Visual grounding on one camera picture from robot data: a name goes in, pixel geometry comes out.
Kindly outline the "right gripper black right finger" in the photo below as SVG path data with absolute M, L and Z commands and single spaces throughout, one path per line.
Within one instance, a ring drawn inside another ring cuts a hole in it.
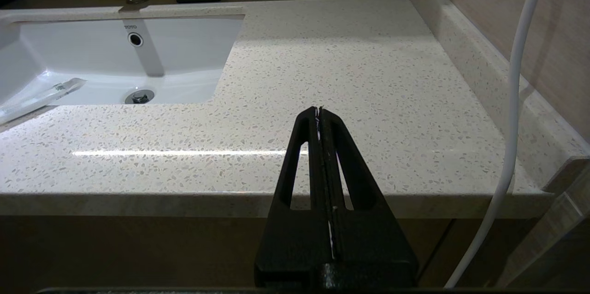
M 415 285 L 417 258 L 339 116 L 320 110 L 333 261 L 328 285 Z

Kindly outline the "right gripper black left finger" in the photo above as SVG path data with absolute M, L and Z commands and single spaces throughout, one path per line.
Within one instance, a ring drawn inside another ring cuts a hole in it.
M 311 285 L 319 266 L 332 261 L 318 118 L 318 108 L 310 107 L 295 120 L 255 258 L 256 285 Z M 293 189 L 303 143 L 308 144 L 310 208 L 293 210 Z

